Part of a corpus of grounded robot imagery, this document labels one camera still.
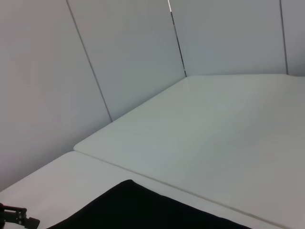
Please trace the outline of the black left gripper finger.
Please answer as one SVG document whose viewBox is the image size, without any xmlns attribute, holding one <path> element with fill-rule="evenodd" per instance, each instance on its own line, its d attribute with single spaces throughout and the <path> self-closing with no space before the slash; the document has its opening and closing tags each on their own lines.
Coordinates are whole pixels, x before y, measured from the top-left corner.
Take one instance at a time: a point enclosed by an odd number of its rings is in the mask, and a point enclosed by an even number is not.
<svg viewBox="0 0 305 229">
<path fill-rule="evenodd" d="M 37 229 L 40 220 L 27 218 L 27 209 L 0 204 L 0 228 L 3 229 L 5 223 L 14 223 L 26 229 Z"/>
</svg>

